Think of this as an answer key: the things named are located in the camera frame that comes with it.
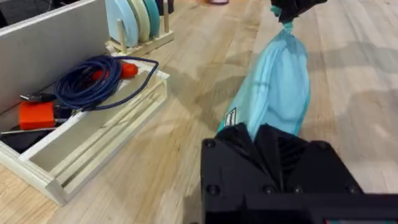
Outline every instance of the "wooden box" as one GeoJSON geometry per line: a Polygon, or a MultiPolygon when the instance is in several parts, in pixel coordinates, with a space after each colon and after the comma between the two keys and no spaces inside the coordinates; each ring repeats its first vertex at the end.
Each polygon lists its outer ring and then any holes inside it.
{"type": "MultiPolygon", "coordinates": [[[[151,67],[137,64],[139,74],[124,80],[104,104],[125,98],[142,84],[151,67]]],[[[144,90],[123,105],[78,112],[23,154],[0,141],[0,163],[64,205],[165,102],[168,77],[157,71],[144,90]]]]}

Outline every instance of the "cloth bag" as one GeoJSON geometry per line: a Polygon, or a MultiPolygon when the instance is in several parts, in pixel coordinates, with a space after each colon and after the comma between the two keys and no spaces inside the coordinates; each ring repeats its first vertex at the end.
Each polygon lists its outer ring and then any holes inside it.
{"type": "Polygon", "coordinates": [[[297,134],[310,102],[307,53],[287,29],[260,53],[218,131],[244,123],[254,139],[262,124],[297,134]]]}

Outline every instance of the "orange plug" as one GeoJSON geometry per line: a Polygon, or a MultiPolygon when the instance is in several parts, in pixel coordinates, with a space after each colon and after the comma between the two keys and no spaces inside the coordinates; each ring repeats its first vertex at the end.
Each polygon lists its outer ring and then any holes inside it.
{"type": "MultiPolygon", "coordinates": [[[[96,71],[92,79],[94,80],[99,80],[102,76],[102,70],[96,71]]],[[[135,75],[138,74],[138,67],[137,65],[131,64],[131,63],[122,63],[122,74],[120,75],[120,78],[132,78],[135,75]]],[[[105,78],[107,78],[109,75],[109,71],[106,71],[105,78]]]]}
{"type": "Polygon", "coordinates": [[[131,63],[122,63],[121,78],[132,78],[138,74],[137,65],[131,63]]]}
{"type": "Polygon", "coordinates": [[[55,126],[54,103],[22,102],[19,107],[19,127],[22,130],[55,126]]]}

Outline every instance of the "white board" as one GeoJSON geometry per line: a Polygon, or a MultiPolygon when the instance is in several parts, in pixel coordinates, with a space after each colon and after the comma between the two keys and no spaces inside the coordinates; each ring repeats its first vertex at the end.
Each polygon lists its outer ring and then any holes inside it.
{"type": "Polygon", "coordinates": [[[0,113],[106,52],[104,0],[81,0],[0,29],[0,113]]]}

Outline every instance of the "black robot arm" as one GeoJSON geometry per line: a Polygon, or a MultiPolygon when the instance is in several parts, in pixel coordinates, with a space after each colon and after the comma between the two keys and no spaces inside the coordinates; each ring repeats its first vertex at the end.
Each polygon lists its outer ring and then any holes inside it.
{"type": "Polygon", "coordinates": [[[282,9],[279,22],[291,22],[301,13],[309,10],[312,6],[325,3],[327,0],[271,0],[273,6],[282,9]]]}

